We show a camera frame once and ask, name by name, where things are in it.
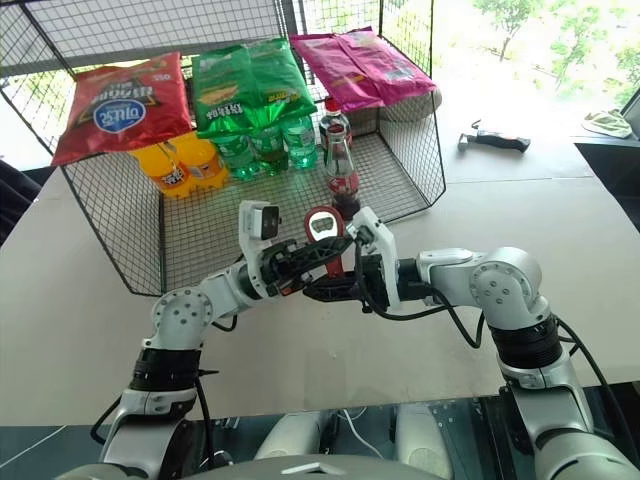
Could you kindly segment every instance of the white table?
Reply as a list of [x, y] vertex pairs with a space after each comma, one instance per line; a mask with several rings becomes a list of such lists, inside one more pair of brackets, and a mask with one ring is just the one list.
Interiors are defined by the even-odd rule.
[[[545, 160], [551, 150], [534, 141], [518, 161], [481, 148], [456, 163], [443, 130], [447, 193], [391, 225], [400, 256], [530, 251], [543, 294], [605, 375], [639, 379], [640, 236], [577, 150]], [[0, 250], [0, 425], [92, 423], [128, 383], [152, 303], [126, 290], [55, 172]], [[477, 314], [462, 311], [469, 329]], [[204, 382], [216, 417], [488, 395], [503, 383], [488, 332], [476, 351], [444, 314], [393, 323], [300, 294], [243, 314], [231, 334], [212, 330], [202, 366], [222, 371]]]

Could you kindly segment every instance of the plastic bottle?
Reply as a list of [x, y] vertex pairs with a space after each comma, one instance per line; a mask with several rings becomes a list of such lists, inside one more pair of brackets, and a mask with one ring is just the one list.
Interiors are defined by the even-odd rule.
[[345, 131], [347, 132], [346, 138], [349, 148], [351, 148], [351, 144], [353, 143], [353, 136], [351, 135], [349, 119], [340, 111], [340, 105], [338, 105], [338, 102], [334, 98], [326, 98], [324, 101], [324, 108], [327, 111], [327, 114], [320, 119], [320, 125], [318, 128], [320, 130], [320, 144], [324, 150], [324, 164], [326, 165], [328, 152], [327, 129], [329, 126], [334, 124], [344, 126]]
[[251, 134], [250, 139], [256, 158], [267, 175], [277, 175], [289, 168], [280, 127], [267, 127]]
[[211, 140], [217, 147], [224, 165], [231, 176], [239, 180], [251, 180], [260, 171], [260, 165], [253, 158], [246, 135], [227, 135]]
[[138, 159], [142, 171], [164, 195], [184, 198], [189, 196], [195, 185], [191, 182], [189, 172], [173, 152], [174, 149], [164, 142], [129, 153]]
[[332, 206], [340, 212], [343, 220], [349, 221], [360, 210], [358, 189], [360, 177], [356, 172], [351, 158], [351, 151], [347, 144], [347, 131], [339, 123], [327, 129], [327, 177], [331, 191]]
[[172, 138], [180, 162], [187, 168], [191, 181], [199, 187], [221, 188], [228, 176], [218, 151], [208, 140], [199, 140], [195, 132]]
[[285, 120], [280, 124], [284, 137], [285, 150], [291, 165], [295, 168], [313, 168], [318, 159], [316, 135], [311, 117]]

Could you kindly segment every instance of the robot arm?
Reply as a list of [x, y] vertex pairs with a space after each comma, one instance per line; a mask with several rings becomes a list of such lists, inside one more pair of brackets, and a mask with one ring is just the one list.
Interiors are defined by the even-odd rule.
[[[389, 268], [384, 257], [395, 246], [387, 240], [391, 232], [370, 209], [356, 214], [347, 231], [370, 253], [382, 253], [385, 285], [419, 278], [452, 305], [482, 309], [500, 370], [534, 447], [539, 480], [640, 479], [624, 455], [593, 434], [589, 406], [558, 338], [549, 302], [538, 292], [542, 273], [530, 254], [511, 247], [489, 253], [452, 248], [421, 252], [415, 260], [400, 260]], [[415, 299], [403, 298], [403, 291], [387, 292], [385, 305], [393, 308], [395, 295], [400, 301]]]
[[[560, 344], [555, 317], [538, 292], [540, 267], [529, 254], [516, 248], [487, 254], [446, 249], [398, 260], [393, 234], [365, 207], [347, 228], [369, 254], [364, 285], [355, 285], [353, 272], [311, 284], [306, 272], [341, 255], [351, 239], [326, 238], [301, 249], [291, 241], [272, 245], [278, 220], [277, 207], [242, 202], [244, 259], [156, 302], [155, 333], [143, 340], [101, 453], [103, 463], [61, 478], [181, 475], [185, 446], [193, 436], [185, 414], [196, 400], [200, 349], [209, 325], [301, 289], [317, 300], [342, 301], [361, 300], [356, 287], [372, 287], [376, 303], [392, 310], [402, 301], [434, 304], [442, 297], [483, 310], [500, 370], [535, 449], [539, 480], [640, 480], [640, 472], [613, 445], [592, 433], [591, 413]], [[94, 475], [94, 468], [100, 473]]]

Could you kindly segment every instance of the green snack bag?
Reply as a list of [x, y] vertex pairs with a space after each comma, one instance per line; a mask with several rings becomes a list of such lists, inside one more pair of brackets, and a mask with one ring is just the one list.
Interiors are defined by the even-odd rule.
[[200, 55], [193, 84], [200, 138], [256, 132], [316, 111], [284, 38]]

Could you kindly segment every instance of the plastic bottle cap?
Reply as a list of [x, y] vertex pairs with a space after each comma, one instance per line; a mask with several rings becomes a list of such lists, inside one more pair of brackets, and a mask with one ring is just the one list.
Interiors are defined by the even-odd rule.
[[333, 97], [327, 97], [324, 100], [324, 108], [327, 109], [327, 112], [339, 112], [340, 111], [340, 105], [338, 104], [338, 101]]

